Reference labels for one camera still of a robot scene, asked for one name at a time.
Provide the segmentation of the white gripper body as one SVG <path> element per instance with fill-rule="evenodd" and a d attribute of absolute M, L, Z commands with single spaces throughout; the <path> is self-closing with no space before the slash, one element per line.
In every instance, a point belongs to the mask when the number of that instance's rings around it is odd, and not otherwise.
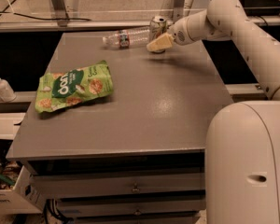
<path fill-rule="evenodd" d="M 191 44 L 193 40 L 188 33 L 188 19 L 182 18 L 169 27 L 167 32 L 174 38 L 176 44 L 185 46 Z"/>

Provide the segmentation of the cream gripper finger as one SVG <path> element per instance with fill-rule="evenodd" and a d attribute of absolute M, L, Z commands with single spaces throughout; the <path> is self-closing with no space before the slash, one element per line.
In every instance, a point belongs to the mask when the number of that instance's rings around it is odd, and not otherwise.
<path fill-rule="evenodd" d="M 159 50 L 164 50 L 171 48 L 174 43 L 174 38 L 168 33 L 164 33 L 158 36 L 156 39 L 152 40 L 147 44 L 147 50 L 150 52 L 155 52 Z"/>

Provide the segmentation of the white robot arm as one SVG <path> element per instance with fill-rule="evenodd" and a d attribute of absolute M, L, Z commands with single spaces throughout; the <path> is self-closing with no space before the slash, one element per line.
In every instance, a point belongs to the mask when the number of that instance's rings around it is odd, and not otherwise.
<path fill-rule="evenodd" d="M 265 93 L 212 119 L 205 146 L 207 224 L 280 224 L 280 42 L 252 22 L 239 0 L 211 0 L 175 22 L 147 49 L 228 36 Z"/>

